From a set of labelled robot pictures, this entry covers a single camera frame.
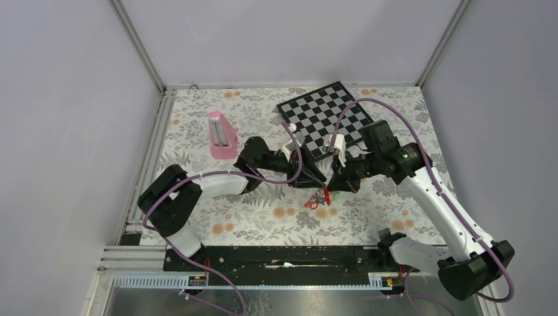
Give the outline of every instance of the pink object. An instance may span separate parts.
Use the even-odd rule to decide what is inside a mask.
[[[223,113],[209,113],[209,137],[211,156],[215,159],[234,159],[238,148],[238,136]]]

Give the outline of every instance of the tabletop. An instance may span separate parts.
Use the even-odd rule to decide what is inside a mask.
[[[178,90],[166,131],[157,174],[172,164],[187,172],[226,170],[236,160],[217,160],[209,152],[209,113],[220,111],[234,126],[239,152],[244,141],[262,137],[271,150],[289,140],[276,105],[315,88],[244,88]],[[411,122],[425,150],[450,190],[453,186],[420,88],[347,87],[355,99],[373,97],[390,104]],[[373,120],[386,120],[401,144],[413,141],[405,125],[387,109],[361,103]],[[348,149],[358,153],[357,146]],[[317,163],[331,177],[331,157]],[[284,175],[262,171],[265,177]],[[293,189],[262,183],[254,192],[200,201],[189,225],[206,246],[375,245],[378,231],[390,228],[425,244],[443,244],[438,230],[419,205],[385,176],[361,181],[356,194],[341,192],[330,206],[304,207],[316,189]],[[144,230],[140,245],[165,245]]]

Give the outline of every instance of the wall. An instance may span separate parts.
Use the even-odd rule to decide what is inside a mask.
[[[556,310],[557,16],[554,0],[473,1],[424,87],[460,200],[515,248],[506,315]]]
[[[0,310],[78,315],[157,99],[108,1],[2,1]]]
[[[416,82],[459,4],[122,2],[167,84],[225,86]]]

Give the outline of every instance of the robotic arm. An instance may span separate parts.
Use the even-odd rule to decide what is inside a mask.
[[[446,241],[448,250],[416,242],[402,233],[384,236],[378,248],[388,261],[408,265],[431,275],[437,275],[446,290],[458,300],[465,300],[501,276],[495,261],[478,243],[478,238],[463,226],[447,203],[438,195],[416,143],[400,146],[398,139],[387,122],[379,120],[364,126],[359,131],[368,147],[368,153],[352,157],[344,152],[344,144],[334,156],[332,169],[334,175],[326,185],[326,177],[308,161],[309,152],[300,144],[301,157],[290,150],[292,144],[282,150],[271,151],[260,137],[252,137],[245,143],[235,171],[262,177],[258,169],[266,169],[287,174],[295,174],[300,161],[303,168],[299,177],[289,183],[294,188],[328,188],[330,191],[356,193],[360,180],[383,174],[403,188],[422,207]],[[435,168],[434,175],[446,192]],[[187,178],[186,171],[178,165],[167,168],[160,177],[139,197],[139,208],[146,213],[153,204],[177,182]],[[200,200],[224,194],[245,194],[253,191],[261,180],[233,174],[204,176],[188,182],[175,191],[175,197],[167,197],[152,213],[150,221],[159,234],[168,239],[175,248],[186,256],[200,249],[201,243],[186,224],[196,203]],[[505,267],[508,266],[514,250],[507,241],[495,242],[492,236],[482,230],[467,214],[461,204],[451,195],[450,200],[480,235],[480,239],[492,244],[492,251]]]

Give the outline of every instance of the checkered board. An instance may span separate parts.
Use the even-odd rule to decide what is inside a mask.
[[[295,99],[277,105],[279,113],[287,122],[294,123],[302,131],[304,142],[312,154],[312,162],[329,155],[323,150],[325,136],[333,133],[337,117],[355,98],[341,82],[314,90]],[[339,134],[345,135],[347,147],[362,140],[360,128],[372,119],[357,103],[348,110],[339,126]]]

